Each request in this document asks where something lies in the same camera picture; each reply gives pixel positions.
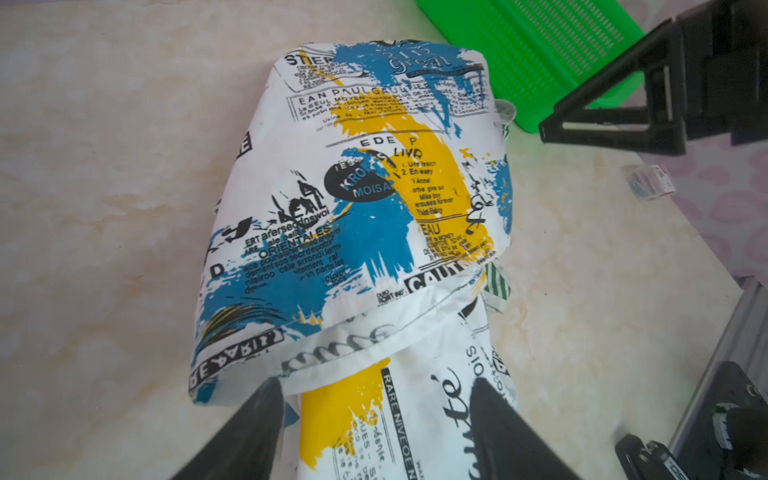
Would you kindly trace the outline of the green white striped garment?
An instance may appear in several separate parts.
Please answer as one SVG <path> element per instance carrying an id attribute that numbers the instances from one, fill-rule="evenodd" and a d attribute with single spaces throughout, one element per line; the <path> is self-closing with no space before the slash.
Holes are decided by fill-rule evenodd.
<path id="1" fill-rule="evenodd" d="M 516 117 L 516 107 L 507 100 L 494 101 L 496 112 L 500 117 L 503 137 L 509 135 L 509 127 Z M 484 302 L 488 309 L 503 313 L 506 311 L 512 290 L 509 282 L 504 278 L 502 267 L 497 262 L 491 262 L 486 266 L 486 284 L 482 292 Z"/>

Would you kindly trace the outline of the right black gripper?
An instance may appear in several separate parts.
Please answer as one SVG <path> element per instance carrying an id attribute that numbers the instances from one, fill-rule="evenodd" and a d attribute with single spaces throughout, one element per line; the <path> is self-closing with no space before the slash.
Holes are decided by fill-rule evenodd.
<path id="1" fill-rule="evenodd" d="M 657 26 L 559 101 L 539 125 L 541 140 L 666 156 L 684 154 L 687 137 L 729 134 L 733 146 L 765 140 L 767 2 L 709 1 L 677 21 Z M 637 73 L 643 105 L 592 106 Z"/>

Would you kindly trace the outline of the colourful printed white shirt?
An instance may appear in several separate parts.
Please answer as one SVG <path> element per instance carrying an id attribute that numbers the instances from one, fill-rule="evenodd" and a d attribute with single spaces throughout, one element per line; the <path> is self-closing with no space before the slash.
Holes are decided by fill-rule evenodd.
<path id="1" fill-rule="evenodd" d="M 475 380 L 515 399 L 482 292 L 513 191 L 488 64 L 417 40 L 278 59 L 215 212 L 188 392 L 268 379 L 271 476 L 477 479 Z"/>

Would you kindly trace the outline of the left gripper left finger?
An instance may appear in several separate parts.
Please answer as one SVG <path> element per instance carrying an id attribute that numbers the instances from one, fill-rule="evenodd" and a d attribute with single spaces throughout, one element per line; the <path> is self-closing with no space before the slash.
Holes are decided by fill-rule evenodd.
<path id="1" fill-rule="evenodd" d="M 280 382 L 265 381 L 173 480 L 268 479 L 284 421 Z"/>

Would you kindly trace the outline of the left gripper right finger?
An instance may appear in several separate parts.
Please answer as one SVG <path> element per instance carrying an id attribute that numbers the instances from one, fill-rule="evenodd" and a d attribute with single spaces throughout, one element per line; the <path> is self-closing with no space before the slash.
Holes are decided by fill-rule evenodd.
<path id="1" fill-rule="evenodd" d="M 473 383 L 470 419 L 482 479 L 579 479 L 484 378 Z"/>

